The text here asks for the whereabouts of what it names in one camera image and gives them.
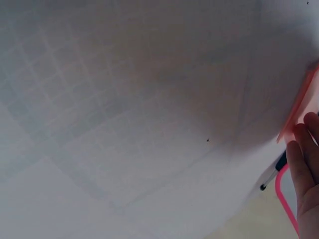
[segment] orange sticky note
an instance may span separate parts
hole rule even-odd
[[[295,140],[293,135],[293,128],[298,123],[304,122],[304,116],[309,112],[318,113],[319,111],[319,64],[309,69],[306,73],[305,81],[303,82],[292,111],[284,124],[283,129],[280,131],[277,138],[279,142],[284,138],[285,142],[288,143]]]

